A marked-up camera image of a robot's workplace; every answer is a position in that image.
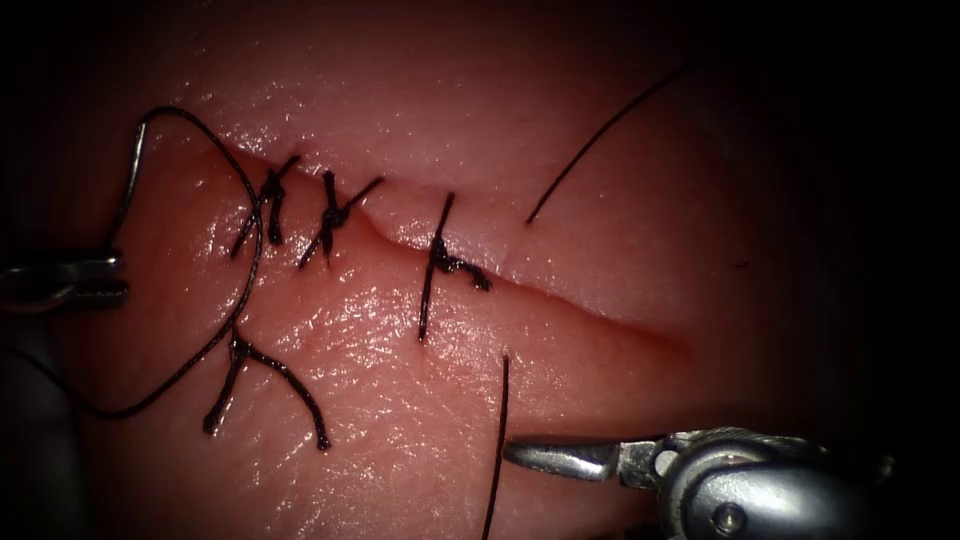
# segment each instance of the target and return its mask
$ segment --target skin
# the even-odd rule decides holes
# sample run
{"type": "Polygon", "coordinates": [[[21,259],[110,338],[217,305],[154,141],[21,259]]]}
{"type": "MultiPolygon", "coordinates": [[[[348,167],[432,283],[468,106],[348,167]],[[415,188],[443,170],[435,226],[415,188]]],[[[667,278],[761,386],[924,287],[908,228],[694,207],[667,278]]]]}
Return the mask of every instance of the skin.
{"type": "MultiPolygon", "coordinates": [[[[303,156],[282,181],[285,243],[265,246],[238,327],[304,381],[334,446],[317,450],[306,408],[253,363],[216,436],[202,433],[221,343],[136,417],[79,418],[99,534],[477,537],[505,354],[508,436],[869,430],[862,291],[839,270],[857,264],[843,249],[849,208],[824,203],[844,172],[803,105],[760,75],[753,38],[626,116],[523,223],[607,118],[735,14],[688,27],[654,8],[251,4],[94,26],[51,75],[72,84],[47,90],[31,127],[34,152],[56,141],[43,154],[53,174],[11,188],[25,202],[7,216],[24,245],[95,244],[133,126],[159,104],[199,116],[257,189],[303,156]],[[334,233],[329,267],[318,253],[298,271],[327,169],[341,203],[386,181],[334,233]],[[493,288],[438,272],[420,343],[427,249],[451,191],[447,247],[493,288]]],[[[129,302],[52,321],[64,376],[108,409],[209,339],[252,256],[252,235],[228,256],[249,201],[223,157],[182,121],[150,134],[117,242],[129,302]]],[[[586,537],[653,515],[649,494],[505,464],[491,537],[586,537]]]]}

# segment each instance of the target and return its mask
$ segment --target loose suture strand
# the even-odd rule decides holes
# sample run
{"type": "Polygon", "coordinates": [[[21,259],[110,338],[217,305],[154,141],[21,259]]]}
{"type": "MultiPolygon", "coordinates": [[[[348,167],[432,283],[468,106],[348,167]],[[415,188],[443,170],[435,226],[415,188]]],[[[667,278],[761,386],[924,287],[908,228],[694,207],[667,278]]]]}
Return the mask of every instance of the loose suture strand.
{"type": "Polygon", "coordinates": [[[490,484],[490,499],[487,503],[487,516],[483,521],[482,540],[490,536],[493,512],[497,506],[497,490],[500,488],[500,468],[503,465],[503,442],[507,438],[507,402],[510,399],[510,357],[503,355],[503,383],[500,393],[500,422],[497,428],[497,455],[493,463],[493,481],[490,484]]]}
{"type": "Polygon", "coordinates": [[[525,223],[527,225],[530,225],[531,223],[533,223],[533,220],[537,218],[537,215],[540,213],[540,210],[543,208],[543,205],[547,203],[547,200],[550,198],[551,195],[553,195],[553,192],[556,191],[557,187],[560,185],[560,182],[562,182],[563,179],[567,177],[567,175],[570,173],[573,167],[577,164],[577,162],[580,161],[580,159],[584,155],[586,155],[588,151],[590,151],[590,148],[593,147],[593,145],[596,144],[598,140],[600,140],[600,137],[603,137],[603,135],[611,127],[613,127],[614,124],[619,122],[630,111],[636,108],[637,105],[640,105],[641,103],[649,100],[650,97],[652,97],[654,94],[664,89],[665,87],[669,86],[670,84],[675,82],[677,79],[680,79],[687,73],[693,71],[694,68],[700,66],[704,62],[704,60],[706,60],[715,52],[717,52],[718,49],[719,47],[711,47],[709,49],[706,49],[704,52],[694,56],[693,58],[687,60],[680,67],[671,71],[666,76],[659,79],[657,82],[653,83],[653,85],[648,87],[639,95],[631,99],[630,102],[627,103],[622,109],[617,111],[617,113],[611,116],[609,120],[604,122],[604,124],[600,126],[600,129],[598,129],[596,133],[594,133],[593,136],[587,140],[586,144],[584,144],[580,148],[580,150],[576,153],[576,155],[573,156],[573,159],[571,159],[570,162],[567,163],[566,167],[564,167],[563,170],[560,171],[560,174],[558,174],[557,177],[553,180],[553,182],[547,187],[547,190],[543,193],[543,195],[540,196],[540,200],[537,201],[537,205],[533,208],[533,211],[530,212],[529,216],[527,216],[527,220],[525,223]]]}

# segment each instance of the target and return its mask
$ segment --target screw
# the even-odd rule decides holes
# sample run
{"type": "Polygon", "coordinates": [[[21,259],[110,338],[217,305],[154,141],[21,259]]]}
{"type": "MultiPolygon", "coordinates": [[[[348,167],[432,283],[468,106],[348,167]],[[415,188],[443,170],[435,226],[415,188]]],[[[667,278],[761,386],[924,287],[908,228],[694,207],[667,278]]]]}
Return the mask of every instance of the screw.
{"type": "Polygon", "coordinates": [[[733,503],[723,503],[713,512],[713,526],[723,536],[736,534],[747,523],[743,509],[733,503]]]}

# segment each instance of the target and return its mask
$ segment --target black suture thread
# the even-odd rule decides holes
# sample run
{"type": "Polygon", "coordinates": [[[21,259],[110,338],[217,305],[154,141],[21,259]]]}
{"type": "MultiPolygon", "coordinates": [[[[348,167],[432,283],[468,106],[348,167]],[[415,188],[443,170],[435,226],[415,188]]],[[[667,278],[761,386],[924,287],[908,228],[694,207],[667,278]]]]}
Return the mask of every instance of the black suture thread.
{"type": "Polygon", "coordinates": [[[362,201],[373,188],[383,182],[382,176],[374,178],[360,190],[360,193],[354,195],[353,198],[347,201],[341,208],[337,204],[337,192],[334,189],[335,177],[333,172],[324,171],[322,176],[323,189],[327,196],[327,208],[323,211],[323,216],[320,220],[320,230],[317,232],[317,235],[313,237],[313,240],[310,241],[310,245],[307,246],[307,250],[303,252],[303,256],[300,257],[300,262],[297,264],[297,268],[301,270],[310,262],[310,258],[313,257],[313,254],[317,251],[317,246],[320,245],[323,247],[323,257],[326,259],[327,267],[329,268],[330,252],[333,250],[333,230],[343,227],[347,222],[347,218],[350,217],[350,210],[354,205],[362,201]]]}
{"type": "Polygon", "coordinates": [[[482,540],[490,536],[493,523],[493,511],[497,504],[497,489],[500,487],[500,468],[503,465],[503,442],[507,436],[507,401],[510,398],[510,357],[503,355],[503,390],[500,394],[500,427],[497,431],[497,457],[493,465],[493,482],[490,485],[490,499],[487,503],[487,517],[483,522],[482,540]]]}
{"type": "Polygon", "coordinates": [[[227,406],[230,394],[233,393],[233,387],[237,384],[237,375],[240,374],[240,368],[243,367],[243,361],[246,357],[241,357],[237,351],[236,327],[233,330],[234,337],[230,340],[230,366],[227,368],[227,377],[223,381],[223,387],[220,388],[220,395],[214,402],[213,408],[203,417],[203,431],[208,435],[213,435],[217,424],[220,423],[220,417],[223,415],[223,409],[227,406]]]}
{"type": "MultiPolygon", "coordinates": [[[[279,171],[274,171],[272,168],[267,169],[267,180],[263,183],[263,186],[260,187],[260,195],[257,196],[257,200],[261,206],[268,200],[273,200],[273,204],[270,206],[270,222],[267,227],[267,238],[269,238],[270,243],[275,246],[283,244],[283,235],[280,233],[280,209],[283,207],[283,198],[287,194],[287,191],[280,185],[280,180],[286,176],[290,168],[298,161],[300,161],[300,156],[291,156],[290,159],[280,167],[279,171]]],[[[233,248],[230,249],[231,259],[235,258],[240,252],[240,247],[243,246],[243,241],[246,240],[247,235],[250,234],[251,227],[253,227],[253,213],[247,216],[243,227],[240,228],[240,234],[237,235],[237,240],[233,243],[233,248]]]]}
{"type": "Polygon", "coordinates": [[[233,337],[230,340],[230,369],[227,372],[227,379],[223,383],[223,388],[220,389],[220,395],[213,404],[213,408],[210,409],[210,412],[207,413],[203,419],[203,431],[209,435],[213,435],[217,424],[220,422],[223,409],[226,407],[230,399],[230,394],[233,392],[233,387],[237,380],[237,373],[239,373],[240,368],[248,358],[256,360],[276,371],[293,387],[294,392],[300,396],[300,399],[306,404],[307,409],[310,410],[310,414],[313,415],[313,425],[317,431],[317,448],[320,450],[328,450],[331,444],[330,439],[327,438],[327,430],[323,423],[323,414],[320,412],[320,407],[317,405],[317,401],[313,399],[310,391],[307,390],[307,387],[300,382],[300,379],[297,379],[296,375],[294,375],[286,365],[260,352],[252,343],[241,338],[236,327],[233,328],[233,337]]]}
{"type": "Polygon", "coordinates": [[[250,358],[279,373],[287,381],[287,384],[293,387],[293,391],[300,396],[300,399],[303,400],[307,409],[310,410],[310,414],[313,415],[313,426],[317,431],[317,448],[320,450],[329,449],[330,439],[327,438],[327,429],[323,423],[323,414],[320,412],[320,407],[317,405],[316,400],[313,399],[313,396],[310,395],[307,387],[300,382],[300,379],[298,379],[287,366],[261,353],[255,349],[253,345],[250,346],[250,358]]]}
{"type": "Polygon", "coordinates": [[[644,101],[649,99],[651,96],[656,94],[658,91],[662,90],[666,86],[669,86],[671,83],[673,83],[683,75],[689,73],[690,71],[693,70],[693,68],[698,67],[701,63],[703,63],[704,60],[709,58],[711,55],[713,55],[713,53],[717,52],[719,49],[720,49],[719,46],[710,47],[705,51],[701,52],[700,54],[695,55],[693,58],[686,61],[685,63],[681,64],[680,67],[671,71],[662,79],[653,83],[653,85],[651,85],[646,90],[641,92],[639,95],[631,99],[629,103],[627,103],[622,109],[620,109],[616,114],[610,117],[610,119],[607,120],[602,126],[600,126],[600,129],[598,129],[597,132],[594,133],[592,137],[590,137],[587,143],[580,148],[580,151],[578,151],[577,154],[573,156],[573,159],[571,159],[570,162],[567,163],[567,166],[564,167],[562,171],[560,171],[560,174],[557,175],[557,177],[553,180],[553,182],[550,184],[547,190],[543,193],[543,195],[540,196],[540,200],[537,201],[537,205],[534,207],[533,211],[530,212],[530,215],[527,217],[526,224],[530,225],[531,223],[533,223],[533,220],[537,218],[537,214],[540,213],[540,209],[543,208],[544,204],[546,204],[547,199],[549,199],[550,195],[552,195],[554,190],[557,189],[557,186],[560,185],[560,182],[562,182],[563,179],[566,178],[567,174],[569,174],[570,171],[573,169],[573,167],[577,164],[577,162],[580,161],[580,158],[582,158],[590,150],[590,148],[600,139],[600,137],[602,137],[607,132],[607,130],[609,130],[611,127],[613,127],[614,124],[619,122],[624,116],[627,115],[627,113],[633,110],[634,107],[643,103],[644,101]]]}
{"type": "Polygon", "coordinates": [[[417,329],[417,339],[421,343],[427,335],[427,318],[430,314],[430,291],[433,284],[434,269],[439,269],[444,274],[451,274],[454,270],[463,269],[473,277],[474,287],[488,292],[493,287],[493,283],[484,275],[483,269],[447,252],[447,246],[443,241],[443,227],[447,224],[447,217],[450,215],[450,208],[453,206],[453,198],[454,194],[452,192],[447,194],[447,200],[443,204],[443,213],[440,214],[440,222],[433,233],[433,240],[430,241],[430,258],[427,260],[423,293],[420,296],[420,321],[417,329]]]}
{"type": "MultiPolygon", "coordinates": [[[[177,370],[170,375],[163,383],[160,384],[156,389],[147,394],[146,397],[140,401],[118,409],[115,411],[107,411],[93,405],[89,400],[86,400],[80,397],[75,391],[69,389],[66,384],[60,381],[60,379],[49,369],[46,369],[44,366],[35,361],[28,361],[31,365],[36,367],[41,373],[43,373],[48,379],[51,380],[57,387],[59,387],[63,392],[73,399],[75,402],[80,404],[84,410],[86,410],[91,415],[101,418],[103,420],[121,420],[124,418],[129,418],[140,411],[149,407],[154,401],[157,400],[164,392],[170,389],[174,384],[176,384],[184,375],[187,374],[190,369],[197,365],[204,356],[210,353],[214,347],[226,336],[227,332],[230,331],[230,328],[233,328],[237,319],[240,317],[240,312],[247,304],[247,300],[250,299],[250,291],[253,290],[253,285],[257,278],[257,270],[260,266],[260,256],[263,253],[263,217],[260,212],[260,203],[257,200],[257,194],[253,190],[253,185],[250,183],[250,179],[247,178],[246,173],[243,172],[243,168],[240,167],[240,164],[233,157],[233,154],[227,149],[227,147],[220,141],[220,139],[200,121],[199,118],[193,114],[172,106],[161,106],[151,109],[147,112],[137,124],[137,135],[134,141],[134,153],[133,153],[133,162],[130,167],[130,176],[127,179],[125,185],[124,194],[120,201],[120,205],[117,208],[117,212],[114,214],[113,222],[110,225],[110,228],[107,230],[106,235],[104,236],[102,246],[112,247],[114,241],[116,240],[117,235],[120,232],[120,229],[123,227],[123,223],[126,220],[127,213],[130,211],[130,206],[133,202],[133,194],[136,190],[137,179],[140,176],[140,162],[141,162],[141,152],[143,149],[143,141],[146,138],[147,125],[154,119],[161,116],[177,116],[183,118],[189,123],[193,124],[194,127],[199,129],[208,139],[213,143],[213,145],[223,154],[223,157],[227,160],[230,166],[233,168],[234,172],[237,173],[237,176],[240,178],[240,182],[243,184],[244,189],[247,192],[247,196],[250,199],[251,212],[254,218],[254,223],[256,225],[257,231],[257,243],[253,253],[253,260],[250,262],[250,272],[247,275],[247,282],[244,285],[243,292],[240,294],[240,298],[237,299],[236,304],[231,310],[230,314],[227,315],[224,319],[223,324],[217,330],[207,343],[200,348],[193,356],[187,359],[177,370]]],[[[25,358],[26,355],[18,355],[21,358],[25,358]]]]}

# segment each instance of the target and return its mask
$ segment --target forceps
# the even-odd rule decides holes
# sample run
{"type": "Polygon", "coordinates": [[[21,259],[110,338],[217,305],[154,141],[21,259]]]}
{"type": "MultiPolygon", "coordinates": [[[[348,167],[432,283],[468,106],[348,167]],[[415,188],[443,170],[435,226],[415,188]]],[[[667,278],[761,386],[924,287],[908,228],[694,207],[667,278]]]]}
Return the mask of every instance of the forceps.
{"type": "Polygon", "coordinates": [[[519,438],[503,458],[569,478],[657,493],[663,537],[872,538],[879,496],[889,493],[889,455],[853,461],[799,437],[737,427],[648,439],[519,438]]]}
{"type": "Polygon", "coordinates": [[[130,288],[116,279],[122,269],[123,254],[113,248],[39,253],[0,264],[0,311],[116,309],[130,288]]]}

